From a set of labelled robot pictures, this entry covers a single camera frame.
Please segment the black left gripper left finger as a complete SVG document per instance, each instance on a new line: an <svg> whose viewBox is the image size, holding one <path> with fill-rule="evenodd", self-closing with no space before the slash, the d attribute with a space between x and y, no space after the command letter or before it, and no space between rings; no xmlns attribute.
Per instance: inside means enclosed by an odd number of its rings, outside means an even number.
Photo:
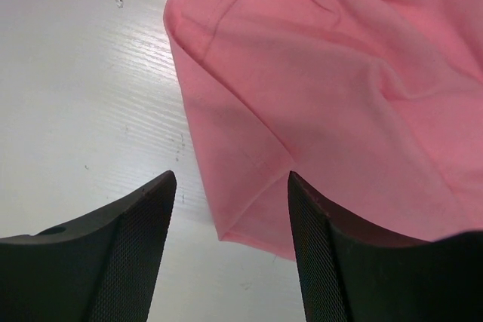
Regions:
<svg viewBox="0 0 483 322"><path fill-rule="evenodd" d="M37 235L1 240L3 321L145 321L177 181L129 195Z"/></svg>

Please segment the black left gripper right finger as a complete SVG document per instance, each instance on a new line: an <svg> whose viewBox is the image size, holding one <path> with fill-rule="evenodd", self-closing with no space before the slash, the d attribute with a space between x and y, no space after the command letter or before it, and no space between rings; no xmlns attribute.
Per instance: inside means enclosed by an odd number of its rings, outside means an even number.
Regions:
<svg viewBox="0 0 483 322"><path fill-rule="evenodd" d="M482 233L428 242L382 228L288 177L308 321L480 321Z"/></svg>

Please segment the light pink t shirt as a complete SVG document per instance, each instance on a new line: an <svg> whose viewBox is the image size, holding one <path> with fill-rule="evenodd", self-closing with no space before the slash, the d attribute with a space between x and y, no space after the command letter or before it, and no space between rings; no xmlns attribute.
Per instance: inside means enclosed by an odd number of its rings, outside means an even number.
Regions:
<svg viewBox="0 0 483 322"><path fill-rule="evenodd" d="M394 232L482 227L482 0L168 0L220 240L294 258L287 180Z"/></svg>

